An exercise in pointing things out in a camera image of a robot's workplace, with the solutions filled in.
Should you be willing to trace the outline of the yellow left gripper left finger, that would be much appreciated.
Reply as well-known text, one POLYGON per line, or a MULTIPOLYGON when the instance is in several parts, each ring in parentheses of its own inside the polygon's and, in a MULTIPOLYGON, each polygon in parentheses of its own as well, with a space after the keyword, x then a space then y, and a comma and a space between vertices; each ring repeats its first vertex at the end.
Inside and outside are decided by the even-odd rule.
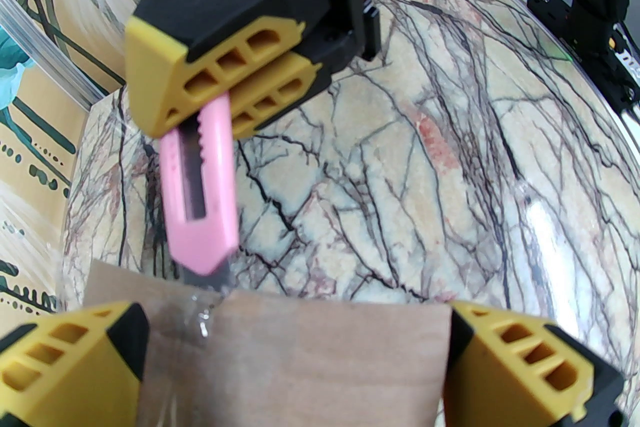
POLYGON ((2 338, 2 426, 135 426, 150 323, 137 302, 42 317, 2 338))

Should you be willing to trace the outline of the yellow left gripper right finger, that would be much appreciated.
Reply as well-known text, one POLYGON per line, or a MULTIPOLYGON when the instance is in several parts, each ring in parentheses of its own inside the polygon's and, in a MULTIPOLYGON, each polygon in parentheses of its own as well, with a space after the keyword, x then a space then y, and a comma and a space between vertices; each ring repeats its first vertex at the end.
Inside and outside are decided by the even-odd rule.
POLYGON ((622 373, 550 319, 451 301, 446 426, 624 426, 622 373))

